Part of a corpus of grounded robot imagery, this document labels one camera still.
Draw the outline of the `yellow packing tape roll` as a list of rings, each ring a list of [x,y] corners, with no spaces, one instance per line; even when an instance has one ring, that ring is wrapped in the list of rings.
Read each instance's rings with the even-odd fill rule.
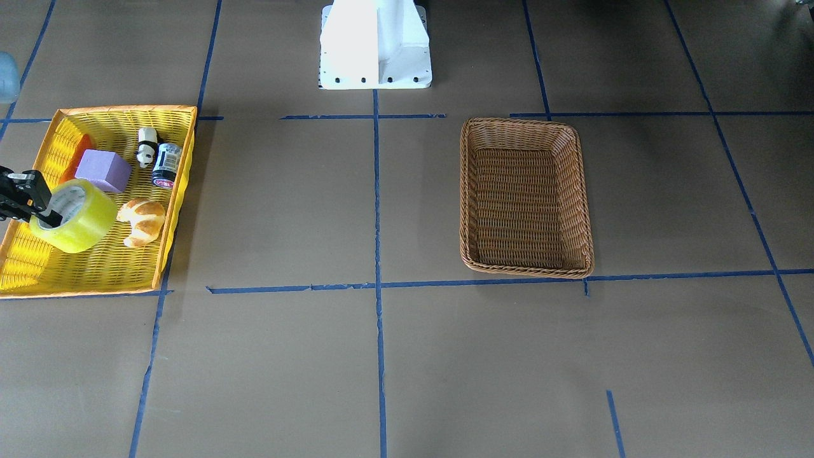
[[[49,215],[61,216],[61,223],[53,226],[33,217],[30,232],[64,253],[80,253],[107,235],[116,221],[118,206],[90,181],[72,179],[56,186],[46,210]]]

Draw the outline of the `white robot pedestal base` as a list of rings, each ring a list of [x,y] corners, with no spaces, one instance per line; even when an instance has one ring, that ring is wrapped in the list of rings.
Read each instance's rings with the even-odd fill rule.
[[[427,10],[413,1],[334,1],[322,9],[318,86],[418,90],[433,73]]]

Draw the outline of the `yellow plastic woven basket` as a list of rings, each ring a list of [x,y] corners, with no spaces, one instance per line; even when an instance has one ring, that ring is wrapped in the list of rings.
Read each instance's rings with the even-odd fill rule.
[[[64,253],[35,237],[26,223],[12,221],[2,242],[2,298],[135,294],[159,289],[189,183],[197,120],[195,106],[60,108],[33,162],[48,185],[58,185],[86,134],[97,147],[118,153],[133,166],[125,191],[113,195],[116,205],[135,198],[157,201],[165,209],[166,220],[157,240],[144,247],[124,246],[130,226],[115,221],[96,246],[82,253]],[[155,128],[161,139],[183,149],[170,190],[154,186],[150,174],[139,171],[135,155],[137,133],[143,127]]]

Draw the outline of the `toy carrot with green leaves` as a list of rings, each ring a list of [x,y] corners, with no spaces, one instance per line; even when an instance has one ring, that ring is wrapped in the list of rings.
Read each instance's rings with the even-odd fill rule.
[[[59,184],[75,179],[76,171],[78,171],[79,163],[87,149],[94,149],[93,139],[89,134],[83,134],[76,143],[73,149],[72,156],[70,157],[69,165],[67,165],[64,173],[59,179]]]

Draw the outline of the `small black labelled can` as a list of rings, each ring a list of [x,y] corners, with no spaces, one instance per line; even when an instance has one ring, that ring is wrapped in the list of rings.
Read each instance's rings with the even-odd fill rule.
[[[155,164],[151,172],[153,186],[162,189],[173,189],[176,183],[181,158],[180,145],[171,142],[159,144]]]

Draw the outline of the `brown wicker basket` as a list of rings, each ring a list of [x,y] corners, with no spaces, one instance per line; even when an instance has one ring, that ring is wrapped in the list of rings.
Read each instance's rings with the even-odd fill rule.
[[[473,117],[460,130],[460,258],[475,272],[594,271],[581,139],[554,121]]]

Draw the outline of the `purple foam cube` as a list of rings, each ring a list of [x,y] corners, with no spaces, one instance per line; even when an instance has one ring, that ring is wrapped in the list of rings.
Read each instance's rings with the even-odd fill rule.
[[[123,193],[130,180],[133,167],[118,153],[99,149],[86,149],[74,173],[105,192]]]

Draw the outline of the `toy croissant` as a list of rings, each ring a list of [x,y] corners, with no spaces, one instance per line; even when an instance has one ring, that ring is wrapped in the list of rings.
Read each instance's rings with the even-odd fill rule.
[[[144,247],[157,240],[165,218],[165,208],[157,201],[146,198],[128,201],[116,215],[120,223],[130,223],[130,235],[124,238],[124,246]]]

